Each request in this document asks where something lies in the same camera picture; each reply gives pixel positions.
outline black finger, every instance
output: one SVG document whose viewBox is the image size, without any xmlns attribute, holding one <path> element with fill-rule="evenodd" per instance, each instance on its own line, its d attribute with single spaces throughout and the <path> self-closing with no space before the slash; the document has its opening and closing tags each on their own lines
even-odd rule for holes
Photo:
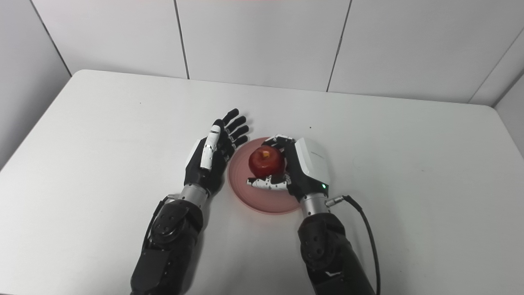
<svg viewBox="0 0 524 295">
<path fill-rule="evenodd" d="M 247 125 L 238 128 L 235 132 L 231 133 L 231 140 L 235 141 L 240 135 L 246 134 L 247 131 L 249 131 L 249 127 Z"/>
<path fill-rule="evenodd" d="M 246 142 L 247 142 L 247 136 L 242 135 L 242 136 L 240 136 L 237 140 L 235 140 L 235 141 L 233 142 L 233 147 L 234 147 L 234 148 L 237 148 L 237 147 L 243 145 L 243 144 L 246 143 Z"/>
<path fill-rule="evenodd" d="M 238 114 L 240 114 L 238 109 L 233 109 L 229 111 L 229 113 L 227 113 L 227 115 L 222 119 L 222 121 L 224 121 L 224 125 L 227 125 L 231 121 L 231 119 L 238 116 Z"/>
<path fill-rule="evenodd" d="M 226 127 L 227 132 L 231 133 L 231 132 L 235 131 L 235 129 L 237 129 L 240 125 L 244 124 L 246 121 L 247 121 L 247 119 L 246 119 L 245 116 L 236 118 L 235 121 L 233 121 L 231 124 L 229 124 Z"/>
</svg>

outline cable connector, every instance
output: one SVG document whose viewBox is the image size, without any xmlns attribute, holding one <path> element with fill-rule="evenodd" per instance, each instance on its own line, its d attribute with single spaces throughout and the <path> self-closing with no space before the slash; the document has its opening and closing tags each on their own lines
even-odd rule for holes
<svg viewBox="0 0 524 295">
<path fill-rule="evenodd" d="M 344 201 L 344 196 L 338 196 L 338 197 L 334 197 L 334 198 L 326 200 L 325 204 L 329 208 L 329 207 L 335 206 L 336 204 L 342 201 Z"/>
</svg>

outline silver cylinder joint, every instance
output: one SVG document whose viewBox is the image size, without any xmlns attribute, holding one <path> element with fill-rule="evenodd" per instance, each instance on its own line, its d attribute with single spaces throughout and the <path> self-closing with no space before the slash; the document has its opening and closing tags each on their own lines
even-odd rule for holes
<svg viewBox="0 0 524 295">
<path fill-rule="evenodd" d="M 182 189 L 178 199 L 188 201 L 198 206 L 198 208 L 202 208 L 205 201 L 208 199 L 208 192 L 200 185 L 187 184 Z"/>
<path fill-rule="evenodd" d="M 304 218 L 318 213 L 330 213 L 330 210 L 326 206 L 327 199 L 328 197 L 322 193 L 306 195 L 300 201 Z"/>
</svg>

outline white robotic hand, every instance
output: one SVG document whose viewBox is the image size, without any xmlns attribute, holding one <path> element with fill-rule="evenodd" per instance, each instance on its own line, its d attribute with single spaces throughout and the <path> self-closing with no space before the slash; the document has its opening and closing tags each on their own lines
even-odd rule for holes
<svg viewBox="0 0 524 295">
<path fill-rule="evenodd" d="M 316 142 L 277 134 L 262 145 L 279 149 L 286 158 L 284 175 L 267 178 L 248 178 L 247 184 L 262 189 L 287 189 L 300 202 L 305 196 L 323 194 L 328 196 L 330 183 L 328 163 L 324 148 Z"/>
</svg>

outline robot finger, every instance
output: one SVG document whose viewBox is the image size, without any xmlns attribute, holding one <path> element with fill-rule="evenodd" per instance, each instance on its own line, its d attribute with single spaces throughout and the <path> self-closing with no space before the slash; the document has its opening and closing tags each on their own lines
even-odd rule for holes
<svg viewBox="0 0 524 295">
<path fill-rule="evenodd" d="M 269 145 L 269 146 L 272 146 L 274 148 L 277 148 L 279 150 L 283 149 L 286 147 L 286 145 L 288 144 L 291 144 L 291 143 L 294 143 L 295 140 L 289 136 L 285 136 L 285 135 L 282 135 L 282 134 L 277 134 L 275 136 L 273 136 L 272 138 L 268 138 L 266 139 L 262 145 Z"/>
<path fill-rule="evenodd" d="M 240 112 L 238 111 L 238 109 L 233 109 L 231 111 L 229 111 L 229 113 L 227 113 L 227 115 L 222 119 L 222 121 L 224 121 L 224 125 L 228 125 L 229 122 L 236 116 L 238 116 Z"/>
<path fill-rule="evenodd" d="M 221 133 L 224 131 L 224 122 L 217 119 L 211 130 L 209 131 L 208 137 L 205 139 L 204 149 L 202 150 L 202 158 L 200 160 L 200 168 L 211 170 L 211 164 L 213 160 L 213 153 L 217 149 L 217 144 Z"/>
<path fill-rule="evenodd" d="M 238 128 L 235 132 L 231 133 L 230 138 L 232 141 L 235 141 L 237 138 L 239 138 L 241 135 L 246 134 L 248 131 L 249 127 L 247 125 L 244 125 Z"/>
<path fill-rule="evenodd" d="M 285 191 L 288 189 L 288 181 L 284 175 L 269 175 L 266 178 L 249 177 L 246 184 L 273 191 Z"/>
<path fill-rule="evenodd" d="M 233 148 L 237 149 L 239 146 L 247 142 L 247 136 L 242 135 L 237 140 L 233 142 Z"/>
<path fill-rule="evenodd" d="M 246 123 L 247 119 L 245 116 L 241 116 L 241 117 L 238 117 L 235 119 L 235 121 L 231 122 L 231 124 L 229 124 L 227 127 L 226 127 L 226 131 L 231 134 L 233 131 L 235 131 L 235 129 L 237 129 L 239 126 L 241 126 L 242 124 Z"/>
</svg>

